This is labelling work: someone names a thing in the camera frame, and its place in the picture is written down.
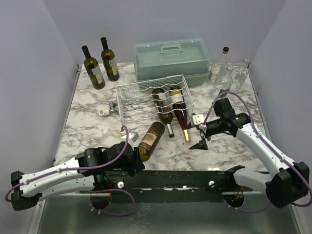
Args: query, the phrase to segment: white cylindrical object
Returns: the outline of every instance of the white cylindrical object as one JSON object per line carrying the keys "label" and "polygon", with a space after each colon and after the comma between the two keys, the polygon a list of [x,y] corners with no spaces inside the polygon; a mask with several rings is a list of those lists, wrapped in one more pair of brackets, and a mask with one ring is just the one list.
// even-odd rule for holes
{"label": "white cylindrical object", "polygon": [[125,187],[125,184],[122,181],[120,181],[118,182],[117,186],[119,189],[123,189],[123,187]]}
{"label": "white cylindrical object", "polygon": [[109,116],[109,115],[110,115],[110,112],[109,112],[109,110],[99,110],[99,111],[98,111],[98,114],[99,114],[100,116]]}

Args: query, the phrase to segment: box lid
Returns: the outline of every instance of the box lid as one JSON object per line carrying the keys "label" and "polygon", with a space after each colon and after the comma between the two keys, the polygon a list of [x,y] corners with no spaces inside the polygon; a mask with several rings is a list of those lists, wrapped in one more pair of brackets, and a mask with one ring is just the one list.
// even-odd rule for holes
{"label": "box lid", "polygon": [[203,39],[184,39],[135,45],[138,68],[208,61]]}

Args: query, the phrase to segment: wine rack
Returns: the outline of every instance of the wine rack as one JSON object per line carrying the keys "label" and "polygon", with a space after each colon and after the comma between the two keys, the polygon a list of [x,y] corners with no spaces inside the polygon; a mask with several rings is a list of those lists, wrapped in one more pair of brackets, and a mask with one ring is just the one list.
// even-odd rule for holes
{"label": "wine rack", "polygon": [[173,112],[175,109],[172,108],[169,92],[174,86],[181,88],[189,122],[194,103],[184,76],[178,75],[116,86],[118,109],[122,124],[129,125],[142,121],[159,121],[157,117],[159,112],[152,95],[152,91],[156,88],[164,90],[167,106],[170,106],[170,112]]}

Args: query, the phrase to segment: empty glass bottle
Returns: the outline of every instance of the empty glass bottle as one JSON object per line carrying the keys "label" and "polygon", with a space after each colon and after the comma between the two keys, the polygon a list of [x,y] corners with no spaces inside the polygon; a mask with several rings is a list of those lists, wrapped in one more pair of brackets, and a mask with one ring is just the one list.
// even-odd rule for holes
{"label": "empty glass bottle", "polygon": [[230,90],[233,84],[233,79],[231,76],[233,69],[233,66],[229,64],[226,68],[226,72],[216,78],[213,88],[211,90],[211,95],[214,98],[216,98],[219,94]]}
{"label": "empty glass bottle", "polygon": [[240,88],[242,87],[242,85],[244,84],[248,72],[247,72],[247,67],[248,64],[250,63],[250,59],[249,58],[244,58],[242,64],[236,68],[234,68],[234,70],[232,71],[232,78],[233,78],[233,84],[231,86],[231,91],[238,93],[238,91],[240,90]]}
{"label": "empty glass bottle", "polygon": [[228,63],[226,62],[226,55],[228,54],[228,51],[229,48],[224,47],[218,60],[211,65],[208,81],[210,81],[212,84],[215,83],[215,79],[219,75],[223,75],[223,73],[225,73],[226,67],[228,66]]}

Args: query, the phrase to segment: marble table top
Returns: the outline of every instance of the marble table top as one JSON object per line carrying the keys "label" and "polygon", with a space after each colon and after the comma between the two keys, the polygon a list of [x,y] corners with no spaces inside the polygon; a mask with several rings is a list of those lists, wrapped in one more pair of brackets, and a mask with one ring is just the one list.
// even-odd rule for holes
{"label": "marble table top", "polygon": [[[83,152],[86,148],[110,147],[122,141],[120,133],[122,124],[119,115],[101,117],[98,115],[98,110],[109,109],[108,103],[116,102],[115,87],[117,85],[136,82],[134,65],[133,63],[118,64],[120,78],[116,82],[108,80],[103,64],[100,65],[100,68],[106,85],[103,89],[96,90],[93,88],[85,68],[82,67],[55,158],[55,165]],[[211,88],[212,85],[208,81],[203,85],[190,87],[194,101],[194,113],[205,114],[208,112],[213,101],[210,95]],[[251,109],[257,126],[265,133],[249,78],[246,79],[239,94]],[[237,114],[246,112],[239,99],[231,95],[227,95],[227,97]],[[209,120],[213,119],[216,119],[214,112],[209,117]],[[255,171],[265,170],[259,159],[242,142],[232,136],[225,134],[212,136],[211,141],[208,142],[208,151],[189,150],[190,146],[200,140],[199,132],[196,129],[190,129],[192,142],[187,144],[177,121],[173,121],[172,125],[175,137],[169,138],[168,134],[164,133],[150,160],[144,163],[147,170],[227,170],[235,165],[243,165]],[[148,125],[138,125],[133,129],[139,135],[134,146],[139,144],[148,127]]]}

